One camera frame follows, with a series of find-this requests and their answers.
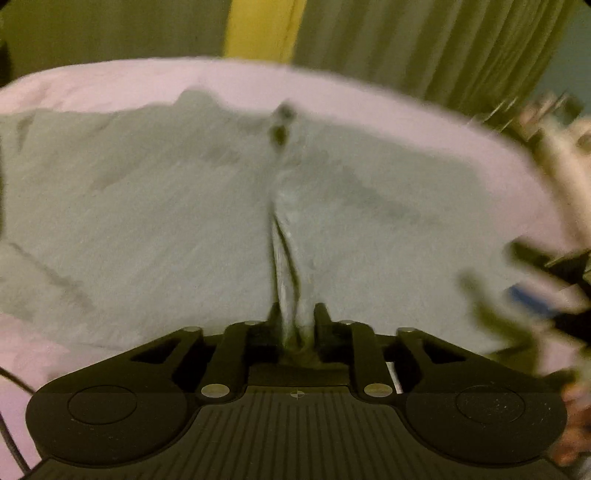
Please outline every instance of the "wall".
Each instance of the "wall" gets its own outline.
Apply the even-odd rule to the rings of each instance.
[[[546,90],[576,95],[591,114],[591,7],[582,0],[535,93]]]

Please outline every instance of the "metal screw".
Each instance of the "metal screw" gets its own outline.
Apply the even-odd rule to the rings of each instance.
[[[392,390],[390,385],[384,383],[370,383],[363,389],[363,391],[370,397],[384,398],[391,395],[394,390]]]
[[[201,395],[208,398],[222,398],[230,393],[230,388],[221,383],[210,383],[201,389]]]

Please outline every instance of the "black cable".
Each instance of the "black cable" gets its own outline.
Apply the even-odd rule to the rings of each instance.
[[[6,378],[7,380],[10,380],[17,387],[21,388],[22,390],[27,392],[29,395],[33,395],[35,393],[35,390],[32,387],[30,387],[24,381],[22,381],[20,378],[18,378],[16,375],[10,373],[8,370],[3,369],[2,367],[0,367],[0,376]]]
[[[22,388],[25,392],[29,393],[30,395],[33,395],[35,393],[35,390],[33,390],[24,381],[22,381],[20,378],[18,378],[16,375],[10,373],[9,371],[3,369],[2,367],[0,367],[0,375],[2,377],[6,378],[7,380],[10,380],[17,387]],[[10,431],[8,430],[8,426],[6,425],[6,422],[4,421],[4,417],[2,416],[2,413],[0,413],[0,433],[2,434],[2,438],[4,439],[4,443],[6,443],[8,450],[10,450],[12,458],[14,458],[14,461],[17,463],[19,468],[22,470],[23,474],[26,475],[27,473],[29,473],[31,471],[31,467],[28,466],[27,461],[25,460],[25,457],[22,456],[22,453],[18,449],[18,446],[17,446],[16,442],[14,441],[14,438],[12,438],[12,435],[10,434]]]
[[[31,468],[28,466],[27,461],[25,460],[25,457],[22,456],[22,453],[18,449],[16,442],[12,438],[12,435],[10,435],[10,431],[8,430],[8,426],[6,425],[6,422],[4,421],[4,417],[2,416],[2,413],[0,413],[0,433],[2,433],[2,438],[4,439],[4,443],[6,443],[8,450],[10,450],[12,458],[14,458],[14,461],[17,463],[19,468],[22,470],[22,472],[25,475],[27,473],[29,473],[31,471]]]

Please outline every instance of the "round pad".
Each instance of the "round pad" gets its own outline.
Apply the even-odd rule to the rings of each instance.
[[[107,425],[129,417],[137,405],[135,395],[126,388],[101,385],[78,392],[68,403],[68,409],[82,423]]]

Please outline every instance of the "bed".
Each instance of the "bed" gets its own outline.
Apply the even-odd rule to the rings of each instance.
[[[339,76],[287,66],[218,59],[124,60],[61,67],[24,77],[0,90],[0,114],[50,109],[115,112],[172,104],[187,90],[209,92],[225,107],[272,112],[285,100],[318,118],[362,129],[425,152],[470,165],[492,199],[494,228],[504,241],[527,236],[564,251],[576,246],[529,152],[509,139],[437,106]],[[573,349],[553,350],[545,369],[571,362]],[[61,345],[30,324],[0,317],[0,365],[38,388],[52,378],[118,353],[88,345]],[[30,465],[39,461],[23,419],[28,395],[0,382],[2,414]],[[4,445],[0,478],[20,477]]]

